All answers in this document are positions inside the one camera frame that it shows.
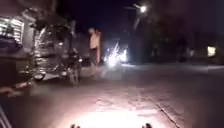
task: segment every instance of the car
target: car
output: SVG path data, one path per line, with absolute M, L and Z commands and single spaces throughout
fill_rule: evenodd
M 14 37 L 0 35 L 0 54 L 15 54 L 23 48 Z

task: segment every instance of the person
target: person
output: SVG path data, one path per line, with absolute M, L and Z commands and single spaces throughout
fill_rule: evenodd
M 101 33 L 94 28 L 89 29 L 90 37 L 90 56 L 91 56 L 91 73 L 95 75 L 97 65 L 100 62 L 100 36 Z

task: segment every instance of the bright light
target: bright light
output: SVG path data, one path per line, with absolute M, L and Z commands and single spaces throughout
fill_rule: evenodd
M 79 62 L 82 62 L 82 58 L 79 59 Z
M 109 67 L 114 67 L 118 63 L 118 58 L 115 54 L 108 57 L 108 65 Z
M 215 56 L 215 54 L 216 54 L 216 48 L 208 46 L 207 47 L 207 55 L 208 55 L 208 57 Z
M 147 7 L 146 6 L 141 6 L 140 11 L 141 11 L 141 13 L 145 13 L 147 11 Z
M 14 24 L 14 25 L 18 25 L 18 26 L 22 26 L 22 24 L 23 24 L 21 21 L 19 21 L 17 19 L 12 19 L 11 23 Z
M 121 62 L 127 62 L 127 50 L 125 49 L 124 52 L 119 57 Z

